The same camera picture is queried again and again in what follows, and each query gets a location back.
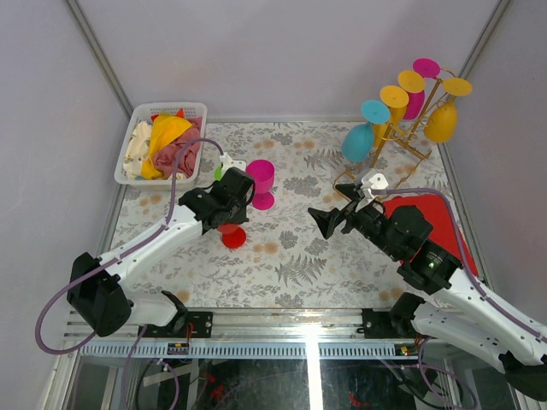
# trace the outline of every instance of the cable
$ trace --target cable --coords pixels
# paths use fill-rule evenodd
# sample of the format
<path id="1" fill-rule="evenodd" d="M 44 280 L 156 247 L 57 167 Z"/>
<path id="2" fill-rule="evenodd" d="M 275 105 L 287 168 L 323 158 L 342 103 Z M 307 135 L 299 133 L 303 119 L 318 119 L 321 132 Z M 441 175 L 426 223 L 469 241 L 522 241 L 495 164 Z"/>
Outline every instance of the cable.
<path id="1" fill-rule="evenodd" d="M 426 383 L 427 388 L 440 401 L 442 401 L 444 404 L 446 404 L 448 406 L 453 407 L 455 410 L 474 410 L 479 405 L 479 401 L 477 400 L 477 397 L 475 396 L 475 393 L 471 390 L 469 385 L 462 378 L 460 378 L 459 376 L 457 376 L 456 374 L 454 374 L 452 372 L 449 372 L 445 369 L 441 369 L 440 367 L 429 366 L 429 365 L 423 364 L 422 361 L 423 361 L 423 356 L 424 356 L 424 351 L 425 351 L 424 348 L 426 347 L 427 342 L 429 342 L 430 340 L 431 340 L 430 337 L 426 337 L 426 339 L 424 340 L 424 342 L 420 346 L 420 352 L 418 352 L 418 370 L 420 370 L 420 374 L 421 374 L 422 378 L 424 379 L 424 382 Z M 432 384 L 429 383 L 429 380 L 427 379 L 426 372 L 425 372 L 426 369 L 431 369 L 431 370 L 434 370 L 434 371 L 439 372 L 439 373 L 444 373 L 447 376 L 451 376 L 457 383 L 459 382 L 460 385 L 463 388 L 465 388 L 469 392 L 469 394 L 471 395 L 471 399 L 473 400 L 473 405 L 471 407 L 457 406 L 456 404 L 453 404 L 450 401 L 446 400 L 444 397 L 442 397 L 439 394 L 439 391 L 437 389 L 433 388 Z"/>
<path id="2" fill-rule="evenodd" d="M 188 147 L 190 147 L 191 145 L 193 145 L 195 143 L 200 143 L 200 142 L 211 143 L 220 151 L 221 155 L 224 154 L 224 151 L 222 150 L 222 147 L 216 141 L 213 141 L 212 139 L 209 139 L 209 138 L 195 138 L 195 139 L 192 139 L 191 141 L 189 141 L 188 143 L 186 143 L 182 146 L 182 148 L 180 149 L 180 151 L 177 154 L 177 157 L 175 159 L 173 170 L 178 170 L 179 169 L 180 159 L 182 158 L 182 155 L 185 153 L 185 151 L 188 149 Z M 167 228 L 167 226 L 169 225 L 169 222 L 171 222 L 171 218 L 173 217 L 173 212 L 174 212 L 174 206 L 175 206 L 174 197 L 175 197 L 175 191 L 176 191 L 176 179 L 177 179 L 176 178 L 176 173 L 174 173 L 174 176 L 172 177 L 172 184 L 171 184 L 171 198 L 169 200 L 169 211 L 168 211 L 168 215 L 166 217 L 165 225 L 161 225 L 149 237 L 147 237 L 146 239 L 143 239 L 142 242 L 137 243 L 136 245 L 132 246 L 130 249 L 126 250 L 125 252 L 122 252 L 120 254 L 120 259 L 113 258 L 110 261 L 107 261 L 107 262 L 103 263 L 101 266 L 98 266 L 95 269 L 92 269 L 91 271 L 89 271 L 85 275 L 82 275 L 81 277 L 77 278 L 73 282 L 70 282 L 67 286 L 63 287 L 61 290 L 59 290 L 57 293 L 55 293 L 51 299 L 49 299 L 47 301 L 44 308 L 42 309 L 42 311 L 38 315 L 38 318 L 36 320 L 36 325 L 34 326 L 34 339 L 36 340 L 36 344 L 45 353 L 47 353 L 47 354 L 68 354 L 68 353 L 75 352 L 76 350 L 78 350 L 78 349 L 82 348 L 83 346 L 85 346 L 96 335 L 96 333 L 94 331 L 94 332 L 92 332 L 92 334 L 90 334 L 88 337 L 86 337 L 82 342 L 76 344 L 75 346 L 73 346 L 71 348 L 55 349 L 55 348 L 50 348 L 49 346 L 47 346 L 45 344 L 44 339 L 42 338 L 42 325 L 44 324 L 45 315 L 50 311 L 53 304 L 61 298 L 61 296 L 63 296 L 65 293 L 67 293 L 72 288 L 74 288 L 74 287 L 78 286 L 79 284 L 85 282 L 87 279 L 93 277 L 94 275 L 97 275 L 99 272 L 102 272 L 103 270 L 111 267 L 115 263 L 117 263 L 117 262 L 123 260 L 124 258 L 128 257 L 133 252 L 141 249 L 142 247 L 144 247 L 148 243 L 152 242 L 154 239 L 156 239 Z"/>
<path id="3" fill-rule="evenodd" d="M 190 322 L 188 325 L 186 325 L 186 348 L 188 349 L 188 353 L 190 353 L 190 339 L 193 332 L 194 324 Z"/>
<path id="4" fill-rule="evenodd" d="M 409 389 L 409 392 L 411 395 L 414 396 L 414 398 L 417 400 L 417 401 L 420 401 L 421 403 L 425 404 L 426 406 L 430 407 L 430 408 L 434 408 L 436 410 L 445 410 L 446 407 L 445 406 L 437 406 L 436 404 L 431 404 L 427 401 L 425 401 L 424 399 L 422 399 L 420 397 L 420 393 L 418 393 L 418 391 L 416 391 L 416 389 L 414 388 L 414 386 L 412 386 L 410 380 L 408 380 L 406 377 L 402 376 L 401 378 L 401 381 L 403 382 L 403 384 L 407 387 L 407 389 Z"/>
<path id="5" fill-rule="evenodd" d="M 135 353 L 135 350 L 137 349 L 137 345 L 140 342 L 140 339 L 143 338 L 144 333 L 146 332 L 146 325 L 143 326 L 143 329 L 140 331 L 140 333 L 137 336 L 137 339 L 135 340 L 135 343 L 131 346 L 131 349 L 129 350 L 129 354 L 127 355 L 126 362 L 123 365 L 123 370 L 121 374 L 121 398 L 123 400 L 123 404 L 126 407 L 126 410 L 130 410 L 131 407 L 127 404 L 126 398 L 127 398 L 127 390 L 126 390 L 126 377 L 127 377 L 127 370 L 129 369 L 129 363 L 131 363 L 131 356 Z M 179 375 L 174 371 L 174 369 L 168 365 L 163 359 L 159 360 L 152 360 L 152 363 L 155 362 L 158 365 L 163 365 L 166 369 L 168 369 L 171 374 L 173 374 L 174 379 L 174 398 L 173 403 L 171 403 L 171 406 L 169 407 L 169 410 L 174 410 L 175 406 L 177 405 L 177 401 L 179 401 L 179 394 L 180 394 L 180 386 L 179 386 Z"/>
<path id="6" fill-rule="evenodd" d="M 454 212 L 452 211 L 452 207 L 450 205 L 450 202 L 448 198 L 440 191 L 434 190 L 433 188 L 405 188 L 405 189 L 399 189 L 399 190 L 371 190 L 371 192 L 374 195 L 397 195 L 397 194 L 434 194 L 436 196 L 439 196 L 446 206 L 449 215 L 450 215 L 450 221 L 452 222 L 452 227 L 454 229 L 454 234 L 456 236 L 456 241 L 458 244 L 458 249 L 460 250 L 460 254 L 462 254 L 462 263 L 463 263 L 463 271 L 467 275 L 468 279 L 473 284 L 474 288 L 479 292 L 479 294 L 484 298 L 484 300 L 492 305 L 494 309 L 496 309 L 504 318 L 510 320 L 515 325 L 519 326 L 522 330 L 527 331 L 531 335 L 533 335 L 536 339 L 538 339 L 541 342 L 547 343 L 547 336 L 542 336 L 539 331 L 535 331 L 532 327 L 528 326 L 527 324 L 521 322 L 518 320 L 515 316 L 513 316 L 511 313 L 506 311 L 503 307 L 499 306 L 495 301 L 493 301 L 488 295 L 486 294 L 485 290 L 482 289 L 481 283 L 477 278 L 473 275 L 473 271 L 471 270 L 471 267 L 469 266 L 468 258 L 465 254 L 465 247 L 463 245 L 463 239 L 460 235 L 460 230 L 458 228 L 458 225 L 456 223 L 456 217 L 454 216 Z"/>
<path id="7" fill-rule="evenodd" d="M 250 193 L 249 201 L 245 204 L 246 207 L 250 205 L 251 202 L 253 202 L 253 199 L 255 199 L 255 191 L 256 191 L 256 182 L 253 179 L 253 191 Z"/>
<path id="8" fill-rule="evenodd" d="M 148 363 L 148 365 L 146 365 L 146 367 L 144 368 L 142 374 L 140 375 L 140 377 L 138 378 L 138 381 L 137 381 L 137 388 L 135 389 L 135 407 L 137 408 L 137 410 L 140 410 L 140 406 L 138 404 L 138 394 L 140 393 L 140 386 L 143 384 L 144 375 L 146 374 L 148 369 L 150 369 L 150 367 L 152 366 L 152 363 L 153 362 L 150 361 Z"/>
<path id="9" fill-rule="evenodd" d="M 415 348 L 418 348 L 418 345 L 420 344 L 422 338 L 423 338 L 423 335 L 421 333 L 416 333 L 416 337 L 414 339 Z"/>
<path id="10" fill-rule="evenodd" d="M 205 383 L 203 384 L 202 391 L 199 392 L 199 395 L 197 395 L 195 403 L 199 402 L 199 399 L 202 398 L 203 393 L 205 392 L 205 389 L 207 389 L 207 385 L 209 384 L 209 380 L 206 378 Z"/>
<path id="11" fill-rule="evenodd" d="M 363 364 L 351 365 L 351 366 L 335 366 L 335 367 L 329 367 L 326 370 L 349 369 L 351 367 L 359 367 L 359 366 L 363 366 Z M 222 398 L 216 403 L 216 406 L 214 407 L 214 410 L 220 409 L 221 404 L 224 402 L 224 400 L 226 398 L 228 398 L 235 391 L 241 389 L 242 387 L 250 386 L 253 383 L 260 382 L 262 380 L 267 380 L 269 378 L 276 378 L 276 377 L 279 377 L 279 376 L 285 376 L 287 374 L 303 373 L 303 372 L 306 372 L 306 371 L 307 370 L 292 370 L 292 371 L 289 371 L 289 372 L 275 373 L 275 374 L 269 374 L 267 376 L 262 376 L 262 377 L 259 377 L 259 378 L 252 378 L 251 380 L 247 380 L 246 382 L 242 382 L 242 383 L 234 386 L 230 390 L 228 390 L 228 392 L 225 395 L 223 395 Z"/>
<path id="12" fill-rule="evenodd" d="M 207 378 L 204 378 L 203 376 L 197 376 L 196 378 L 194 378 L 191 382 L 188 383 L 188 385 L 191 385 L 192 383 L 194 383 L 196 380 L 199 380 L 199 379 L 202 379 L 202 380 L 207 380 Z"/>
<path id="13" fill-rule="evenodd" d="M 420 346 L 420 351 L 418 352 L 418 364 L 417 365 L 390 365 L 388 364 L 385 360 L 380 360 L 382 362 L 382 364 L 387 367 L 388 369 L 391 370 L 391 372 L 395 375 L 395 377 L 397 378 L 397 380 L 403 382 L 410 390 L 410 386 L 408 386 L 403 378 L 404 376 L 400 376 L 398 373 L 396 373 L 393 369 L 403 369 L 403 368 L 406 368 L 406 369 L 409 369 L 409 368 L 414 368 L 414 369 L 418 369 L 420 371 L 420 374 L 421 374 L 421 377 L 424 379 L 424 382 L 426 383 L 426 386 L 427 388 L 439 399 L 441 400 L 443 403 L 445 403 L 446 405 L 448 406 L 451 406 L 453 407 L 454 409 L 456 410 L 474 410 L 477 408 L 477 406 L 479 405 L 479 402 L 477 400 L 477 397 L 475 396 L 474 392 L 471 390 L 471 387 L 469 387 L 469 385 L 462 379 L 460 378 L 458 375 L 456 375 L 455 373 L 453 372 L 449 372 L 448 370 L 445 370 L 445 369 L 442 369 L 440 367 L 436 367 L 436 366 L 429 366 L 429 365 L 426 365 L 422 362 L 422 359 L 423 359 L 423 352 L 424 352 L 424 346 L 426 344 L 426 342 L 428 340 L 430 340 L 431 337 L 426 337 L 426 339 L 423 341 L 423 343 L 421 344 Z M 433 370 L 435 372 L 438 372 L 438 373 L 443 373 L 447 376 L 450 376 L 452 379 L 454 379 L 454 381 L 456 382 L 456 385 L 458 386 L 458 392 L 459 392 L 459 396 L 460 396 L 460 401 L 462 400 L 463 398 L 463 391 L 462 391 L 462 387 L 467 390 L 469 392 L 469 394 L 471 395 L 471 398 L 473 399 L 473 405 L 471 407 L 459 407 L 457 406 L 456 404 L 453 404 L 447 400 L 445 400 L 439 393 L 439 391 L 437 389 L 434 389 L 432 384 L 429 383 L 429 379 L 427 379 L 426 377 L 426 374 L 424 372 L 424 370 Z M 419 400 L 420 398 L 417 396 L 416 393 L 412 393 L 412 395 L 416 396 L 416 398 Z"/>

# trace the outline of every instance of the white clip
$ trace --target white clip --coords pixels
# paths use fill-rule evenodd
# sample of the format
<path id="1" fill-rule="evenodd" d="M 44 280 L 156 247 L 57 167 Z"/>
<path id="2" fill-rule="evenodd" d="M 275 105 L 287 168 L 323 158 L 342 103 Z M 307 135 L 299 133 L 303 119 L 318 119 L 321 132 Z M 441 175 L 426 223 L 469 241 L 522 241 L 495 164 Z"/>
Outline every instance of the white clip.
<path id="1" fill-rule="evenodd" d="M 364 199 L 367 201 L 366 205 L 376 198 L 372 190 L 386 190 L 389 186 L 384 174 L 377 172 L 375 169 L 371 169 L 361 178 L 361 184 L 362 193 L 365 195 Z"/>
<path id="2" fill-rule="evenodd" d="M 224 176 L 224 173 L 229 168 L 232 168 L 232 167 L 236 167 L 237 169 L 240 169 L 243 172 L 245 172 L 245 169 L 247 169 L 247 162 L 235 161 L 226 152 L 220 156 L 220 159 L 222 164 L 222 176 Z"/>

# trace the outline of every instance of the black mounting bracket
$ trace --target black mounting bracket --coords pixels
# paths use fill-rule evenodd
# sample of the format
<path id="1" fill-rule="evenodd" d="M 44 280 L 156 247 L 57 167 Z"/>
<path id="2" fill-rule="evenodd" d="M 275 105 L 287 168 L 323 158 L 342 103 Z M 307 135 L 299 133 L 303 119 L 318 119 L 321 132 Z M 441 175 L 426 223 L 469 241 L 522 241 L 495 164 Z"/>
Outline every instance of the black mounting bracket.
<path id="1" fill-rule="evenodd" d="M 357 328 L 357 333 L 364 335 L 365 339 L 401 338 L 391 324 L 389 311 L 362 309 L 361 317 L 362 327 Z"/>
<path id="2" fill-rule="evenodd" d="M 138 332 L 140 333 L 142 329 L 142 327 L 139 327 Z M 211 338 L 213 333 L 213 312 L 188 312 L 185 316 L 184 325 L 176 331 L 168 327 L 148 325 L 143 337 L 186 340 L 188 329 L 192 329 L 191 339 Z"/>
<path id="3" fill-rule="evenodd" d="M 404 292 L 389 312 L 363 309 L 362 327 L 357 333 L 364 334 L 366 339 L 415 338 L 417 333 L 411 321 L 423 302 L 423 298 Z"/>

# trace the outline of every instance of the pink cloth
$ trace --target pink cloth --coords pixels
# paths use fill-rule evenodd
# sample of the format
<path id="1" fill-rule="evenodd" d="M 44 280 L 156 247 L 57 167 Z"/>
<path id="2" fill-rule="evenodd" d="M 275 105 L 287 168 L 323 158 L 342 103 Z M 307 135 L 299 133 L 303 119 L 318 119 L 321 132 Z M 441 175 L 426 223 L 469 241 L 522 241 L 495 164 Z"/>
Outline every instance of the pink cloth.
<path id="1" fill-rule="evenodd" d="M 154 158 L 152 158 L 154 167 L 163 173 L 163 178 L 165 179 L 169 178 L 173 173 L 174 162 L 183 145 L 194 138 L 200 138 L 202 118 L 187 118 L 187 120 L 194 126 L 175 139 L 171 144 L 160 149 L 156 155 L 154 155 Z M 183 173 L 186 177 L 191 177 L 194 173 L 194 167 L 196 166 L 199 145 L 200 143 L 194 143 L 188 147 L 186 152 L 182 155 L 182 158 L 180 158 L 178 173 Z"/>

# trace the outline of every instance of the purple tube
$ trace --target purple tube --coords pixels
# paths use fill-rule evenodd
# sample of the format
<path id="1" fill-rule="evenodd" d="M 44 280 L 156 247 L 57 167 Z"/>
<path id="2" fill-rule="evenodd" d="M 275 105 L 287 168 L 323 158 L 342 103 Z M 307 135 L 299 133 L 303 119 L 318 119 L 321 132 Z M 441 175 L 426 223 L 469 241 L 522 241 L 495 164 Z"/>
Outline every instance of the purple tube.
<path id="1" fill-rule="evenodd" d="M 442 401 L 444 404 L 454 408 L 455 410 L 474 410 L 475 408 L 477 408 L 477 406 L 479 405 L 479 401 L 477 400 L 477 396 L 475 395 L 473 390 L 469 387 L 469 385 L 467 383 L 465 383 L 465 381 L 462 378 L 458 377 L 457 375 L 455 375 L 452 372 L 449 372 L 448 370 L 441 369 L 440 367 L 424 365 L 422 363 L 423 358 L 424 358 L 424 347 L 426 346 L 426 343 L 427 343 L 428 340 L 431 340 L 431 338 L 427 337 L 426 340 L 424 340 L 424 342 L 420 346 L 420 351 L 418 352 L 418 369 L 420 370 L 420 374 L 421 374 L 422 378 L 424 379 L 424 383 L 426 384 L 427 388 L 440 401 Z M 432 386 L 432 384 L 429 382 L 429 379 L 427 378 L 426 372 L 425 372 L 425 370 L 427 370 L 427 369 L 431 369 L 431 370 L 434 370 L 435 372 L 439 372 L 439 373 L 444 373 L 447 376 L 450 376 L 451 378 L 453 378 L 454 380 L 457 380 L 460 383 L 460 385 L 463 386 L 469 392 L 469 394 L 471 395 L 471 398 L 473 399 L 473 404 L 471 405 L 471 407 L 457 406 L 456 404 L 451 403 L 450 401 L 448 401 L 444 397 L 442 397 L 439 394 L 438 390 L 435 389 Z"/>
<path id="2" fill-rule="evenodd" d="M 133 356 L 133 354 L 135 353 L 138 342 L 140 342 L 140 339 L 143 338 L 145 332 L 146 332 L 146 325 L 143 326 L 143 330 L 140 331 L 140 333 L 137 336 L 137 340 L 135 340 L 135 343 L 131 346 L 131 349 L 129 350 L 129 354 L 127 355 L 127 359 L 123 365 L 123 370 L 121 373 L 121 399 L 123 400 L 123 404 L 126 410 L 130 410 L 132 408 L 132 404 L 127 403 L 126 401 L 127 371 L 129 370 L 129 363 L 131 363 L 131 356 Z M 174 410 L 175 406 L 177 405 L 177 401 L 179 400 L 179 394 L 180 394 L 179 375 L 175 372 L 175 370 L 170 365 L 165 363 L 162 359 L 152 359 L 150 362 L 152 363 L 156 362 L 158 365 L 164 365 L 171 372 L 171 374 L 173 374 L 174 398 L 173 398 L 173 402 L 171 403 L 171 406 L 169 407 L 169 410 Z"/>
<path id="3" fill-rule="evenodd" d="M 469 280 L 471 281 L 475 289 L 480 293 L 480 295 L 486 296 L 485 290 L 482 289 L 481 283 L 473 275 L 473 271 L 471 270 L 468 260 L 465 257 L 465 248 L 463 246 L 463 239 L 462 239 L 462 235 L 460 235 L 458 224 L 456 223 L 456 217 L 454 216 L 454 212 L 452 211 L 452 207 L 450 206 L 450 202 L 448 198 L 444 196 L 442 192 L 438 190 L 434 190 L 433 188 L 406 188 L 401 190 L 371 190 L 371 192 L 375 195 L 434 194 L 436 196 L 439 196 L 443 200 L 446 208 L 448 209 L 450 222 L 452 223 L 452 228 L 454 229 L 454 233 L 456 235 L 458 249 L 460 250 L 460 254 L 462 255 L 463 271 L 465 272 L 465 274 L 467 275 L 467 277 L 469 278 Z M 519 326 L 524 331 L 527 331 L 528 333 L 536 337 L 536 339 L 538 339 L 540 342 L 547 343 L 547 337 L 542 337 L 541 333 L 539 333 L 538 331 L 535 331 L 532 327 L 528 326 L 526 323 L 523 323 L 520 320 L 518 320 L 515 316 L 513 316 L 511 313 L 506 311 L 503 307 L 499 306 L 490 297 L 485 297 L 485 300 L 507 320 L 513 322 L 515 325 Z"/>
<path id="4" fill-rule="evenodd" d="M 185 153 L 188 147 L 190 147 L 192 144 L 201 143 L 201 142 L 213 144 L 220 151 L 221 155 L 224 154 L 224 151 L 222 151 L 222 147 L 216 141 L 213 141 L 212 139 L 209 139 L 209 138 L 195 138 L 195 139 L 192 139 L 191 141 L 188 141 L 186 144 L 182 146 L 182 148 L 180 149 L 177 155 L 177 158 L 175 159 L 173 169 L 179 169 L 180 159 L 182 158 L 182 155 Z M 137 243 L 132 248 L 123 252 L 120 255 L 121 259 L 126 258 L 127 256 L 129 256 L 136 250 L 141 249 L 143 246 L 152 242 L 154 239 L 158 237 L 158 235 L 160 235 L 165 230 L 167 225 L 169 225 L 169 222 L 171 222 L 171 218 L 173 217 L 174 206 L 175 206 L 176 179 L 177 179 L 176 173 L 174 173 L 173 181 L 171 184 L 171 198 L 169 201 L 169 211 L 166 217 L 165 225 L 160 226 L 149 237 L 147 237 L 146 239 L 143 239 L 142 242 Z M 41 348 L 47 354 L 68 354 L 68 353 L 75 352 L 76 350 L 85 346 L 93 337 L 95 337 L 96 333 L 92 332 L 92 334 L 90 334 L 82 342 L 76 344 L 72 348 L 65 348 L 65 349 L 50 348 L 49 346 L 45 344 L 44 339 L 42 338 L 42 325 L 44 324 L 45 315 L 50 311 L 53 304 L 61 298 L 61 296 L 63 296 L 65 293 L 71 290 L 74 286 L 78 286 L 79 284 L 81 284 L 82 282 L 85 282 L 87 279 L 91 278 L 92 276 L 97 275 L 99 272 L 103 271 L 104 269 L 111 267 L 118 261 L 119 260 L 117 258 L 113 258 L 110 261 L 103 263 L 101 266 L 93 269 L 92 271 L 89 271 L 85 275 L 69 283 L 67 286 L 59 290 L 57 293 L 55 293 L 51 299 L 48 300 L 48 302 L 45 304 L 44 308 L 38 315 L 38 319 L 36 320 L 36 325 L 34 326 L 34 339 L 36 340 L 36 344 L 38 345 L 39 348 Z"/>

